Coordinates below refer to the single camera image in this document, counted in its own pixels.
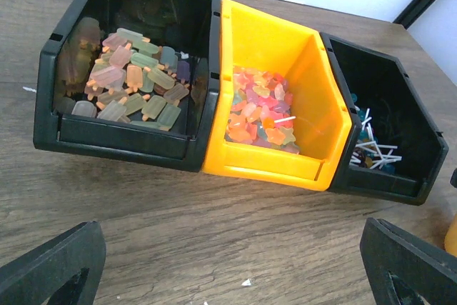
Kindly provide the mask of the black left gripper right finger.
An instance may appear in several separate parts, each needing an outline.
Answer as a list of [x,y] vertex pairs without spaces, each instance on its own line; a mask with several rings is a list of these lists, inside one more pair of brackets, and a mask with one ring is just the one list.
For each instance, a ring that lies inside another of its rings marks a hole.
[[360,252],[377,304],[456,303],[456,257],[443,249],[369,218]]

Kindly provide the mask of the black bin with lollipops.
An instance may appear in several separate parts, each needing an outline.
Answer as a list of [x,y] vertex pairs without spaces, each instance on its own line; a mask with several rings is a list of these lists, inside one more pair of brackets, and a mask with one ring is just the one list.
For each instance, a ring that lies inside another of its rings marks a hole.
[[[336,36],[322,33],[331,69],[352,120],[336,174],[334,193],[421,205],[448,152],[441,131],[427,112],[401,62]],[[386,167],[357,164],[363,129],[401,157]]]

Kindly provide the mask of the orange plastic scoop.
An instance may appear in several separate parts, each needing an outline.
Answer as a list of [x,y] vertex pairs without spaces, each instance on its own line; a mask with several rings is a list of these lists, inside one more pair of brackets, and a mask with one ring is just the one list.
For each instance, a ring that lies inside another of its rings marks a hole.
[[454,216],[446,233],[444,249],[450,255],[457,257],[457,214]]

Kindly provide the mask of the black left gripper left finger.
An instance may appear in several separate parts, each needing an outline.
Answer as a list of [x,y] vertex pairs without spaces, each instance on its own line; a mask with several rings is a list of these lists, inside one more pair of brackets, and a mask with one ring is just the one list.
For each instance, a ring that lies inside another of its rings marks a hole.
[[80,223],[1,267],[1,303],[92,304],[105,260],[100,224]]

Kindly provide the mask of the yellow bin with star candies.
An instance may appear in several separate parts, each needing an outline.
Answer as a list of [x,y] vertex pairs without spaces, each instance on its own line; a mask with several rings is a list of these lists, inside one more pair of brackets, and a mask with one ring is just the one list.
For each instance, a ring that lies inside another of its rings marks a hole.
[[223,0],[220,83],[204,172],[329,188],[351,118],[316,30]]

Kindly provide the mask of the black bin with popsicle candies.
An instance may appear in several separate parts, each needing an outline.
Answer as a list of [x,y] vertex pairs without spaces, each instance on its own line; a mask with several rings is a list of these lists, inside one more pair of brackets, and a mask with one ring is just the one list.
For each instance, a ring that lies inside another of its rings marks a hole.
[[221,0],[73,0],[41,50],[38,149],[201,170]]

